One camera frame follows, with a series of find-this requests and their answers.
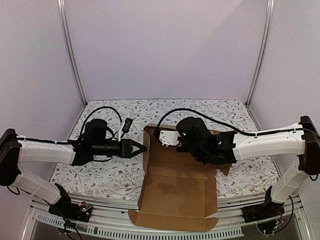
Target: brown cardboard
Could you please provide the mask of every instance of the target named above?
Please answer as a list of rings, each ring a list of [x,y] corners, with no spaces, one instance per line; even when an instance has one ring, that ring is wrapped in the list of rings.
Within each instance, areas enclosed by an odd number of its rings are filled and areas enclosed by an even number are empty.
[[[138,200],[139,212],[128,210],[137,225],[160,230],[206,232],[218,222],[206,218],[217,212],[217,166],[203,165],[189,153],[163,147],[153,136],[156,125],[144,128],[143,180]],[[161,128],[175,129],[172,126]],[[230,164],[218,168],[227,175]]]

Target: wire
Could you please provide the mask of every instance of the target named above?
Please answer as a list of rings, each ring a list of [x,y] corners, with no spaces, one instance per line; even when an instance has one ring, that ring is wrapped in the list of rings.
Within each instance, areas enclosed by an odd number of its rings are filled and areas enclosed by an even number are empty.
[[[308,131],[308,132],[316,135],[316,136],[320,139],[320,135],[319,135],[318,133],[316,133],[315,131],[309,130],[309,129],[307,129],[307,128],[301,128],[301,129],[302,129],[302,130],[305,130],[305,131]]]
[[[70,219],[67,218],[67,217],[66,217],[59,209],[57,209],[54,205],[52,205],[51,203],[47,202],[46,200],[44,200],[44,201],[45,201],[50,207],[52,207],[56,212],[58,212],[58,213],[62,216],[62,218],[63,218],[63,220],[64,220],[64,225],[63,225],[63,227],[64,227],[64,234],[65,234],[69,239],[71,239],[71,240],[76,240],[76,239],[70,237],[69,234],[67,233],[67,226],[68,226],[69,228],[73,228],[73,229],[75,230],[75,232],[76,232],[76,233],[78,234],[78,236],[79,236],[79,240],[83,240],[81,234],[79,233],[78,229],[76,228],[76,224],[73,223],[73,222],[71,222]]]
[[[96,162],[96,163],[105,163],[105,162],[109,162],[111,159],[113,159],[113,157],[110,157],[107,160],[95,160],[93,159],[91,162]]]
[[[37,139],[37,138],[31,138],[31,137],[17,137],[16,140],[22,140],[22,141],[32,141],[32,142],[38,142],[38,143],[46,143],[46,144],[57,144],[57,145],[70,145],[67,141],[53,141],[53,140],[45,140],[45,139]]]
[[[65,222],[64,225],[63,225],[63,227],[64,227],[64,234],[65,234],[69,239],[71,239],[71,240],[76,240],[76,239],[70,237],[70,236],[69,236],[69,233],[67,233],[66,220],[65,220],[65,219],[63,219],[63,220],[64,220],[64,222]],[[83,239],[82,239],[82,236],[80,235],[80,233],[79,233],[79,231],[78,231],[78,229],[77,229],[75,226],[73,226],[73,223],[72,223],[72,225],[68,225],[68,227],[73,228],[73,229],[75,230],[75,232],[78,234],[79,239],[80,239],[80,240],[83,240]]]
[[[289,198],[290,198],[290,200],[291,200],[291,205],[292,205],[290,218],[289,218],[289,220],[286,222],[286,224],[284,225],[283,228],[281,228],[281,229],[278,230],[278,231],[275,231],[274,233],[279,233],[279,232],[281,232],[283,229],[285,229],[285,228],[289,225],[289,223],[290,223],[290,221],[291,221],[291,219],[292,219],[292,217],[293,217],[293,215],[294,215],[294,201],[293,201],[293,199],[292,199],[291,196],[289,196]]]
[[[80,138],[82,132],[84,131],[84,128],[85,128],[85,125],[86,125],[86,122],[88,121],[88,119],[89,119],[96,111],[99,111],[100,109],[111,109],[111,110],[113,110],[113,111],[117,114],[117,116],[119,117],[119,119],[120,119],[120,124],[122,124],[122,118],[121,118],[119,112],[118,112],[116,109],[114,109],[114,108],[111,107],[111,106],[101,106],[101,107],[98,107],[98,108],[96,108],[95,110],[93,110],[93,111],[85,118],[85,120],[84,120],[84,122],[83,122],[83,124],[82,124],[82,127],[81,127],[81,131],[80,131],[80,134],[79,134],[79,138]]]
[[[201,151],[204,152],[208,157],[212,157],[213,156],[210,152],[208,152],[208,151],[206,151],[204,149],[204,142],[203,141],[199,142],[199,147],[200,147]]]
[[[311,181],[314,181],[314,182],[317,181],[318,176],[319,176],[319,174],[317,174],[317,175],[315,176],[315,178],[312,178],[312,177],[310,176]]]
[[[198,112],[196,110],[193,110],[193,109],[190,109],[190,108],[176,108],[176,109],[173,109],[171,111],[168,111],[165,115],[162,116],[162,118],[160,119],[160,121],[158,122],[156,128],[155,128],[155,132],[158,132],[159,131],[159,127],[162,123],[162,121],[166,118],[166,116],[168,116],[169,114],[171,113],[174,113],[174,112],[177,112],[177,111],[188,111],[188,112],[192,112],[194,114],[198,114],[200,115],[201,117],[205,118],[205,119],[208,119],[216,124],[220,124],[222,126],[225,126],[225,127],[228,127],[228,128],[231,128],[233,129],[234,131],[236,131],[237,133],[240,133],[242,135],[245,135],[245,136],[250,136],[250,137],[257,137],[257,136],[264,136],[264,135],[270,135],[270,134],[277,134],[277,133],[285,133],[285,132],[291,132],[291,131],[300,131],[300,130],[305,130],[305,131],[309,131],[313,134],[315,134],[318,138],[320,138],[320,135],[317,134],[316,132],[314,131],[311,131],[309,129],[306,129],[306,128],[291,128],[291,129],[279,129],[279,130],[271,130],[271,131],[263,131],[263,132],[257,132],[257,133],[252,133],[252,132],[245,132],[245,131],[242,131],[238,128],[236,128],[235,126],[232,126],[226,122],[223,122],[223,121],[219,121],[219,120],[216,120],[212,117],[209,117],[201,112]]]
[[[9,186],[6,186],[6,188],[10,191],[10,193],[12,193],[12,194],[14,194],[14,195],[17,195],[17,196],[20,195],[20,190],[19,190],[19,188],[16,187],[17,192],[12,191]]]

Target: floral tablecloth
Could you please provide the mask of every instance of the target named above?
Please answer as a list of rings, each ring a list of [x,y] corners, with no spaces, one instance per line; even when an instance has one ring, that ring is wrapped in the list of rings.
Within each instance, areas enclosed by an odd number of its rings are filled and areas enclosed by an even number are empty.
[[[127,117],[134,119],[130,132],[124,138],[140,143],[143,141],[144,126],[149,123],[158,123],[166,112],[175,108],[191,108],[244,131],[257,130],[245,106],[239,100],[104,100],[88,103],[70,139],[76,139],[79,136],[81,126],[88,114],[102,106],[114,107],[123,120]],[[163,124],[176,125],[179,120],[188,116],[195,115],[186,111],[174,112],[164,120]],[[119,119],[112,110],[99,110],[92,118],[106,120],[113,131],[120,127]],[[207,119],[204,119],[204,122],[209,129],[230,130]],[[96,160],[104,159],[102,156],[96,157]],[[241,160],[232,165],[228,176],[224,176],[218,170],[217,196],[230,198],[262,193],[277,182],[278,177],[275,165],[269,156]],[[132,159],[114,157],[109,162],[90,162],[84,166],[58,163],[50,181],[62,185],[72,194],[137,200],[143,178],[142,154],[140,154]]]

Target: lavender wall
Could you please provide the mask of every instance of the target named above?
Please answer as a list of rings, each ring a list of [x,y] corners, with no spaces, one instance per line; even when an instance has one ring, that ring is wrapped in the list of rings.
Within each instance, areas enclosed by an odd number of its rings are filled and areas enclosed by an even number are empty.
[[[64,140],[82,106],[56,0],[0,1],[0,133]],[[26,166],[48,179],[52,164]],[[0,239],[17,240],[31,197],[0,187]]]
[[[264,129],[309,115],[320,130],[320,2],[277,0],[271,33],[251,110]],[[278,157],[286,171],[293,157]],[[298,191],[314,239],[320,236],[320,187],[309,179]]]
[[[245,100],[267,1],[69,0],[88,100]]]

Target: cardboard flap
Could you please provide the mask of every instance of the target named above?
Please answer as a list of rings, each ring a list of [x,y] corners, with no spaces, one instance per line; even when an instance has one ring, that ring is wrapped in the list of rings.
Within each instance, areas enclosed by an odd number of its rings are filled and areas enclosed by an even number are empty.
[[[132,223],[136,226],[156,228],[160,230],[172,230],[182,232],[207,232],[218,223],[218,218],[196,218],[163,216],[150,213],[128,210]]]
[[[138,204],[141,213],[205,218],[217,211],[216,178],[148,174]]]

